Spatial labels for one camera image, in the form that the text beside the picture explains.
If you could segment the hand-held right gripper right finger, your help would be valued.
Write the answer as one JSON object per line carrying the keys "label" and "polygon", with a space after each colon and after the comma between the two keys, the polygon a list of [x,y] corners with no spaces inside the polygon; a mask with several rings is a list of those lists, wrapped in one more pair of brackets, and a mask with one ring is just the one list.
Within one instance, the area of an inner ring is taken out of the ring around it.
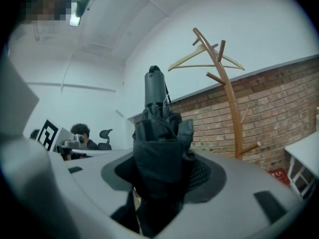
{"label": "hand-held right gripper right finger", "polygon": [[198,148],[193,153],[210,168],[209,179],[185,195],[160,239],[274,239],[305,206],[288,186],[254,164]]}

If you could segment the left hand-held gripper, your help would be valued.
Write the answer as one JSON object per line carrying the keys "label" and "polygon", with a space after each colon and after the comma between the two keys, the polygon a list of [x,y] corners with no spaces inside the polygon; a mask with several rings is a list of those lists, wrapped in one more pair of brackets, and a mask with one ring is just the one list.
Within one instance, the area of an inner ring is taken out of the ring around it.
{"label": "left hand-held gripper", "polygon": [[73,134],[63,127],[58,126],[52,120],[46,119],[37,134],[36,140],[46,150],[58,153],[63,160],[72,160],[87,157],[87,146],[84,136]]}

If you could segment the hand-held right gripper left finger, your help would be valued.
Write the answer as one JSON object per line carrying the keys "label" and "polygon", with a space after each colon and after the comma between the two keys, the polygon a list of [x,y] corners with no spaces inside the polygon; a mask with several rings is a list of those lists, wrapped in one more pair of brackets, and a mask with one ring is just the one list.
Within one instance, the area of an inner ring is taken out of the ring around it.
{"label": "hand-held right gripper left finger", "polygon": [[3,239],[138,239],[95,206],[73,181],[64,161],[56,167],[45,148],[20,136],[0,136]]}

